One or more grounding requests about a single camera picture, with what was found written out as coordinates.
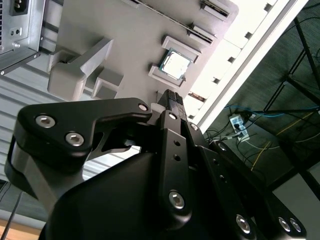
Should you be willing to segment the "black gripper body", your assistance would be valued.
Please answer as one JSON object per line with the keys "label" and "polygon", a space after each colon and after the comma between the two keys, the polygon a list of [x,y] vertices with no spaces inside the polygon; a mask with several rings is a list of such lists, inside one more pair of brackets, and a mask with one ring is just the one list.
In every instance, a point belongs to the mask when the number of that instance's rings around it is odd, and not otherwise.
{"label": "black gripper body", "polygon": [[139,153],[65,193],[42,240],[232,240],[203,170],[185,151]]}

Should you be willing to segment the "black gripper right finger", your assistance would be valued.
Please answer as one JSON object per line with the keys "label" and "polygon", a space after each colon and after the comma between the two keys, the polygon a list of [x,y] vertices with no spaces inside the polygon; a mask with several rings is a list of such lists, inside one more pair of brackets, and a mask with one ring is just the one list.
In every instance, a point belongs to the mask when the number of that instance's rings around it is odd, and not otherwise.
{"label": "black gripper right finger", "polygon": [[221,141],[206,142],[187,121],[181,96],[176,107],[184,121],[189,159],[197,168],[197,205],[216,240],[305,240],[298,218]]}

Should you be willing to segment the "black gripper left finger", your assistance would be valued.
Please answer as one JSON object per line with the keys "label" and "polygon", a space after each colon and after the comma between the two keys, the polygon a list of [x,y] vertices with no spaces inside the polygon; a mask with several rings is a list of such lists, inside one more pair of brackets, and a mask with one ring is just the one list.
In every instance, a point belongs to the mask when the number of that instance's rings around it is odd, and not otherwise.
{"label": "black gripper left finger", "polygon": [[187,153],[176,95],[161,113],[138,98],[28,105],[17,115],[5,173],[49,216],[68,191],[141,153]]}

